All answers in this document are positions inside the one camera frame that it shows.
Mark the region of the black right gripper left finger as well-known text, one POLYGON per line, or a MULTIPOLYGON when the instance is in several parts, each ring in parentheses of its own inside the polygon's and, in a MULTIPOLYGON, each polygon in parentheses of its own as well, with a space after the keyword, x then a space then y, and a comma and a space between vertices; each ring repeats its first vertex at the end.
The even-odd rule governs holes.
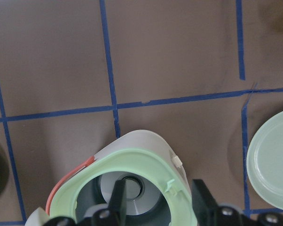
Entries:
POLYGON ((126 181, 117 180, 109 203, 89 207, 78 226, 124 226, 126 224, 126 181))

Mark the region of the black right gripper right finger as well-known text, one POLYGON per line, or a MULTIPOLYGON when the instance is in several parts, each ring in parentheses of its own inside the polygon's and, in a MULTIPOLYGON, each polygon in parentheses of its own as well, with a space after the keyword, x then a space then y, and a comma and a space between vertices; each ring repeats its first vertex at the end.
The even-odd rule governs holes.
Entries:
POLYGON ((218 204, 201 179, 192 180, 192 209, 200 226, 242 226, 242 215, 233 205, 218 204))

